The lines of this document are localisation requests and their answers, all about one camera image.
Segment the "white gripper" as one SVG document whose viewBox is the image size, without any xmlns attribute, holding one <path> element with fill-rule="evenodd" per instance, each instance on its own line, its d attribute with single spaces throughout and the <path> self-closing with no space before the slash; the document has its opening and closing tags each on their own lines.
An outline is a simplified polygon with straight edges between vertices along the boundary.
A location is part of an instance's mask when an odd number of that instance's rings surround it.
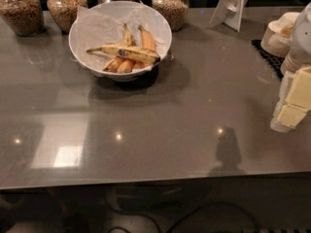
<svg viewBox="0 0 311 233">
<path fill-rule="evenodd" d="M 283 77 L 270 128 L 287 133 L 295 129 L 311 110 L 311 66 L 295 73 L 287 71 Z"/>
</svg>

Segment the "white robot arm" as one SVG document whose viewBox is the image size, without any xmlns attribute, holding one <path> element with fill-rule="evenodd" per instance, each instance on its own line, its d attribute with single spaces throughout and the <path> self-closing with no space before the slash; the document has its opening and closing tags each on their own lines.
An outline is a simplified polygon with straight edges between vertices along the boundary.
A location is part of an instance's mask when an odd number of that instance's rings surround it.
<svg viewBox="0 0 311 233">
<path fill-rule="evenodd" d="M 295 20 L 290 50 L 281 65 L 281 73 L 279 101 L 270 127 L 287 133 L 311 112 L 311 3 Z"/>
</svg>

